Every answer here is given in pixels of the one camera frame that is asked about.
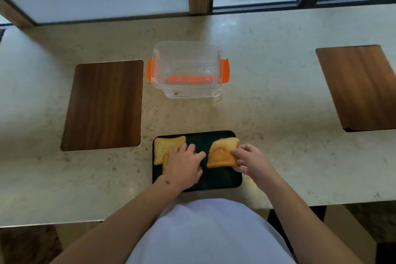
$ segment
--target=person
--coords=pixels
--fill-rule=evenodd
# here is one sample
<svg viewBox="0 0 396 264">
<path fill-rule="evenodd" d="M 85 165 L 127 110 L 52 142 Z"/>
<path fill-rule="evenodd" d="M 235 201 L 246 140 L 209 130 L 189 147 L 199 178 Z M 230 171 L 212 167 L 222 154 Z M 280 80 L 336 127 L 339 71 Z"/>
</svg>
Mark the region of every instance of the person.
<svg viewBox="0 0 396 264">
<path fill-rule="evenodd" d="M 204 199 L 166 207 L 202 175 L 185 143 L 173 150 L 165 175 L 63 251 L 52 264 L 295 263 L 285 241 L 248 207 Z M 258 148 L 233 149 L 234 169 L 269 198 L 299 263 L 362 263 L 311 211 Z"/>
</svg>

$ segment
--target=hand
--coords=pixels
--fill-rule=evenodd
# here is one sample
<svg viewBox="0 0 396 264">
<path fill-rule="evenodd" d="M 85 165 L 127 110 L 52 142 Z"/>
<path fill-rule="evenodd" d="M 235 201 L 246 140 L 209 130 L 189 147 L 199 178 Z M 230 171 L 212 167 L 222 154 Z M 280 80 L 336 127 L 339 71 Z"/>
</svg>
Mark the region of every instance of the hand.
<svg viewBox="0 0 396 264">
<path fill-rule="evenodd" d="M 169 155 L 164 179 L 167 184 L 175 186 L 180 192 L 192 187 L 202 175 L 201 161 L 206 153 L 195 154 L 195 145 L 186 143 L 173 149 Z"/>
<path fill-rule="evenodd" d="M 238 157 L 234 170 L 243 173 L 255 182 L 262 191 L 265 188 L 265 180 L 268 177 L 278 175 L 274 167 L 268 161 L 267 156 L 257 147 L 250 144 L 241 145 L 231 150 L 231 153 Z"/>
</svg>

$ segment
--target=transparent food container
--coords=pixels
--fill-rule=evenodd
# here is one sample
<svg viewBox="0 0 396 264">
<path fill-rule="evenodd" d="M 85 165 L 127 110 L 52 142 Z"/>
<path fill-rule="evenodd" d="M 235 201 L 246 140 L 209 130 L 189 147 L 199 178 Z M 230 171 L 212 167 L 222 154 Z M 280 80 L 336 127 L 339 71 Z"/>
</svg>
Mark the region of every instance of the transparent food container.
<svg viewBox="0 0 396 264">
<path fill-rule="evenodd" d="M 159 42 L 148 60 L 146 75 L 169 98 L 217 97 L 230 78 L 230 65 L 214 43 Z"/>
</svg>

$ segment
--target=white shirt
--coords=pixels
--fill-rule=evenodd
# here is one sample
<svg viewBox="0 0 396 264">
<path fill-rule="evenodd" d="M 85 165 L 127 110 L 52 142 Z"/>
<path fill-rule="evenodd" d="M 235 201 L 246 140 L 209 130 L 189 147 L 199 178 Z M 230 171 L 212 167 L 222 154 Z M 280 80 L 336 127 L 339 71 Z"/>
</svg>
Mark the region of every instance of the white shirt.
<svg viewBox="0 0 396 264">
<path fill-rule="evenodd" d="M 227 199 L 202 199 L 160 217 L 126 263 L 295 262 L 280 234 L 254 211 Z"/>
</svg>

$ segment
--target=marble countertop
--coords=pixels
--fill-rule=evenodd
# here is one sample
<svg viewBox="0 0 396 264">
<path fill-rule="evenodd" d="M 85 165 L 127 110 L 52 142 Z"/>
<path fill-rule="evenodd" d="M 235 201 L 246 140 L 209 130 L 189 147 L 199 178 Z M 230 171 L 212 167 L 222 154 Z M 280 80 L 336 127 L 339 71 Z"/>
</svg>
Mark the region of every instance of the marble countertop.
<svg viewBox="0 0 396 264">
<path fill-rule="evenodd" d="M 0 43 L 0 226 L 101 220 L 151 183 L 164 134 L 232 130 L 309 205 L 396 199 L 396 131 L 341 128 L 315 49 L 380 44 L 396 68 L 396 5 L 9 27 Z M 144 81 L 137 147 L 62 152 L 77 64 L 147 60 L 160 41 L 213 41 L 230 60 L 222 100 L 167 98 Z M 183 193 L 270 208 L 247 177 Z"/>
</svg>

